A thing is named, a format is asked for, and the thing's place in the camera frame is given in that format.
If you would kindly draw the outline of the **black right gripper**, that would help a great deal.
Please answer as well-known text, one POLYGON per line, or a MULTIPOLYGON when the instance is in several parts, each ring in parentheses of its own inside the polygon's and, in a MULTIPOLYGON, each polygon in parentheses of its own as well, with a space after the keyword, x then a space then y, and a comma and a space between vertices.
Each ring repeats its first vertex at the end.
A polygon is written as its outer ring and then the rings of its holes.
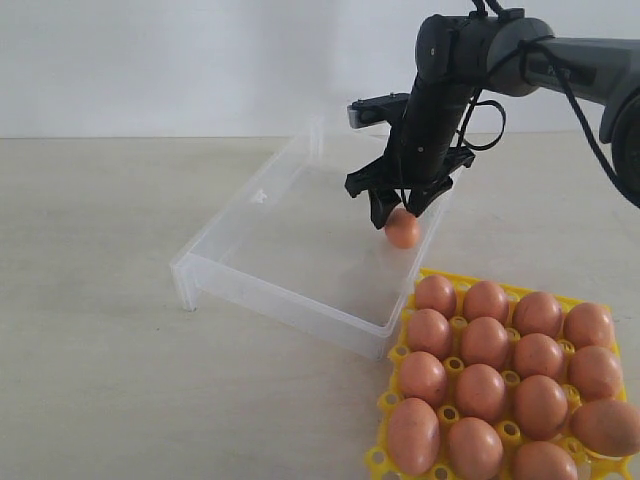
POLYGON ((377 230, 401 203, 396 189, 411 189, 405 209, 418 218, 453 187, 448 175, 472 165, 475 153, 465 145, 451 146, 454 134, 455 129, 419 132, 396 124, 382 155, 347 175, 345 188, 352 198, 368 191, 370 219, 377 230))

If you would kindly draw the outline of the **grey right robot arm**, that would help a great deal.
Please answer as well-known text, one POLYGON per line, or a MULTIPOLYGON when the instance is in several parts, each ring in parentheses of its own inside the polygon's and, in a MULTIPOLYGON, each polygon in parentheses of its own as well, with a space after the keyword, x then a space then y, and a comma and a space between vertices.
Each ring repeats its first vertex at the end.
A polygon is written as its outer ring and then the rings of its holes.
POLYGON ((383 154, 350 173, 351 196, 366 193, 376 228, 397 206, 420 216, 470 166, 477 148, 465 139, 481 94, 523 97, 544 88, 603 108, 587 130, 598 161, 617 191, 639 201, 639 44, 630 39, 559 38, 520 8, 478 2, 464 16, 426 18, 415 44, 416 76, 409 93, 353 102, 350 125, 390 126, 383 154))

